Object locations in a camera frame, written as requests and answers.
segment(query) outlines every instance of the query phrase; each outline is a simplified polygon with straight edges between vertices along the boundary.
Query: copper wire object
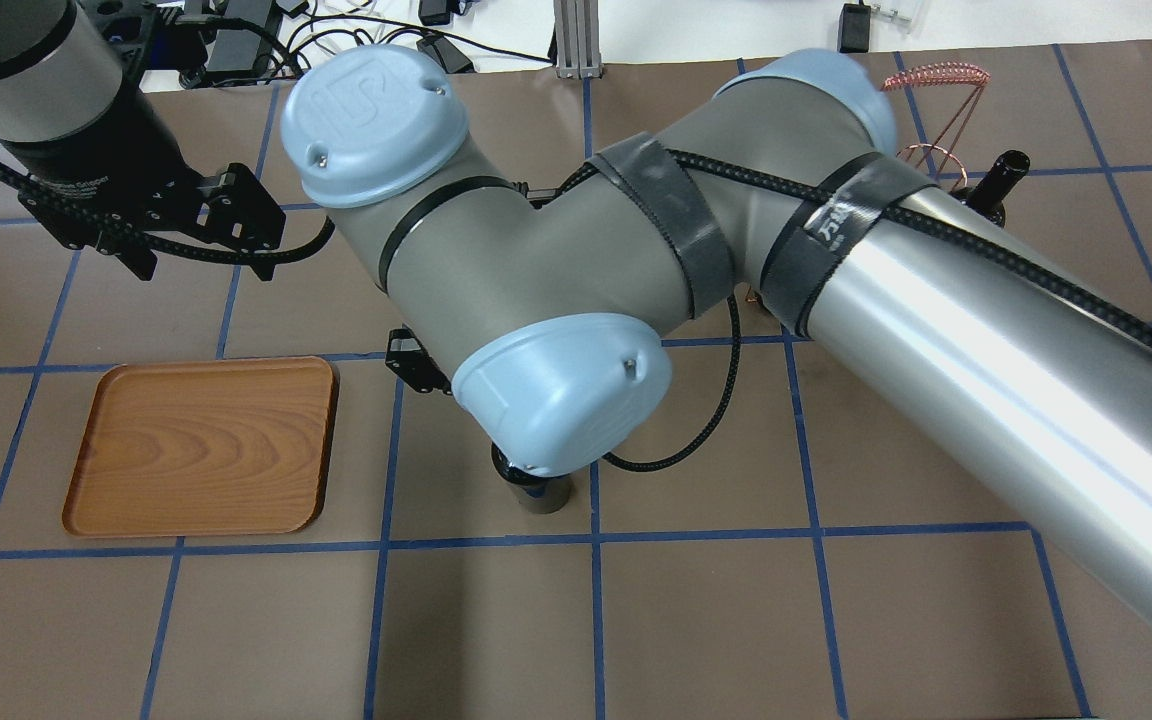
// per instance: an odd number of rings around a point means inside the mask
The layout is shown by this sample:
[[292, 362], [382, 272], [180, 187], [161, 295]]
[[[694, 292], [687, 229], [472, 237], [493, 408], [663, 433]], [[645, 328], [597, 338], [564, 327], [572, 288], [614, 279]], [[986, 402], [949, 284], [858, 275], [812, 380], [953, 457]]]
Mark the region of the copper wire object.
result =
[[[940, 182], [942, 174], [945, 173], [945, 165], [949, 160], [954, 160], [958, 165], [960, 177], [955, 182], [952, 190], [956, 190], [960, 184], [967, 183], [968, 172], [963, 165], [963, 161], [954, 154], [954, 149], [958, 145], [958, 141], [963, 137], [963, 131], [968, 127], [968, 120], [972, 119], [977, 105], [980, 104], [980, 96], [984, 94], [984, 88], [990, 84], [990, 74], [986, 69], [972, 63], [961, 63], [960, 61], [947, 61], [947, 63], [932, 63], [932, 65], [919, 65], [919, 67], [910, 68], [902, 73], [893, 74], [887, 79], [882, 82], [882, 91], [890, 92], [892, 90], [900, 90], [901, 88], [932, 88], [940, 85], [969, 85], [972, 86], [972, 92], [969, 92], [967, 99], [958, 106], [955, 111], [954, 118], [950, 118], [950, 122], [945, 124], [945, 129], [937, 135], [935, 141], [931, 142], [919, 142], [915, 145], [905, 147], [901, 152], [902, 159], [910, 160], [914, 159], [914, 151], [923, 149], [923, 157], [918, 159], [916, 165], [923, 165], [931, 161], [933, 152], [942, 152], [945, 158], [939, 165], [935, 166], [935, 174], [933, 179]], [[948, 147], [943, 145], [945, 136], [954, 129], [957, 124], [957, 129], [954, 132], [954, 138], [948, 143]]]

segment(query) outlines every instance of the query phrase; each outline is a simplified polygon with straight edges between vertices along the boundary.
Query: light blue joint cap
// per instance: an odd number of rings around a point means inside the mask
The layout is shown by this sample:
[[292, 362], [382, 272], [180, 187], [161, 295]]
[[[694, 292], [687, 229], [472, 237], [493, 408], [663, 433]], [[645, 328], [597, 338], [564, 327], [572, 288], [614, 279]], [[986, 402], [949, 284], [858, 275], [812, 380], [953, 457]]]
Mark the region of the light blue joint cap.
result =
[[306, 73], [283, 109], [283, 147], [305, 194], [326, 209], [408, 190], [442, 168], [468, 132], [444, 69], [396, 45], [340, 53]]
[[874, 147], [888, 156], [896, 154], [896, 119], [892, 115], [890, 103], [870, 82], [858, 61], [833, 50], [797, 50], [767, 67], [727, 81], [714, 96], [737, 83], [760, 77], [796, 79], [828, 92], [861, 121]]
[[643, 320], [564, 314], [480, 347], [456, 369], [452, 395], [509, 464], [553, 478], [621, 445], [660, 404], [672, 374]]

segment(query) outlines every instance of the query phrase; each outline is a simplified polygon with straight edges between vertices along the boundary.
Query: metal post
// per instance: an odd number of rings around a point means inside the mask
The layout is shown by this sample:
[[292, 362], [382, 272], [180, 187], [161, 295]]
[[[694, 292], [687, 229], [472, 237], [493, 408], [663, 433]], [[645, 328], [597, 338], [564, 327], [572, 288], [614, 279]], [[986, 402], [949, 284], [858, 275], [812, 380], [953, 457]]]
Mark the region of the metal post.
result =
[[554, 0], [558, 77], [602, 77], [598, 50], [598, 0]]

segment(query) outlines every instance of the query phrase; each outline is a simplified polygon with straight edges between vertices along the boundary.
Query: rectangular tray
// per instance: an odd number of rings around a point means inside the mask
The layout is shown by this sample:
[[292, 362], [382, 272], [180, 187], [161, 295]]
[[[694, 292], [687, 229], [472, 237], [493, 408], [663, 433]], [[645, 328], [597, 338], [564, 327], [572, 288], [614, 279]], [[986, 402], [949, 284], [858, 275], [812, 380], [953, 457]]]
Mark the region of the rectangular tray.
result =
[[61, 524], [101, 538], [302, 529], [323, 507], [336, 388], [320, 357], [114, 367]]

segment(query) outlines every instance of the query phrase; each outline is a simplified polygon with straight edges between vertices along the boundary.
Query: wood grain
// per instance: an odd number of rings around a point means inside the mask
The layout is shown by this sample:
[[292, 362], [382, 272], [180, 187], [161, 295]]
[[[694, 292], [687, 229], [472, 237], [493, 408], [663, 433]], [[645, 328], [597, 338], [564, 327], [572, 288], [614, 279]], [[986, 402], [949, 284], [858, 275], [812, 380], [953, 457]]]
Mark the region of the wood grain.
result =
[[320, 357], [114, 367], [61, 523], [82, 537], [301, 529], [321, 509], [334, 412]]

